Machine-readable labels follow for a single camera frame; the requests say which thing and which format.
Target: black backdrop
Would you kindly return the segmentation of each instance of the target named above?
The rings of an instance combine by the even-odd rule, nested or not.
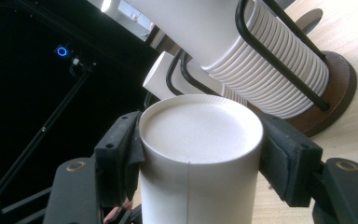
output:
[[[4,191],[3,205],[50,187],[61,163],[89,157],[120,115],[142,109],[142,82],[158,57],[85,0],[38,2],[72,33],[6,3],[0,1],[0,179],[77,82],[57,46],[71,43],[97,66]]]

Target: blue light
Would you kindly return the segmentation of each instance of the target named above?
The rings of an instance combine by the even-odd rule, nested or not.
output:
[[[57,48],[57,53],[61,57],[65,57],[68,54],[68,50],[64,47],[59,47],[59,48]]]

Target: wooden table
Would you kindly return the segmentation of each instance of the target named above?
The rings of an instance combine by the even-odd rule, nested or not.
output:
[[[296,0],[285,11],[297,21],[305,13],[319,8],[323,16],[308,33],[320,49],[342,55],[354,67],[358,81],[358,0]],[[323,160],[334,157],[358,162],[358,84],[353,101],[342,117],[327,130],[311,138],[324,149]],[[140,192],[135,205],[140,203]],[[309,208],[289,208],[282,202],[264,176],[258,176],[253,223],[313,223]]]

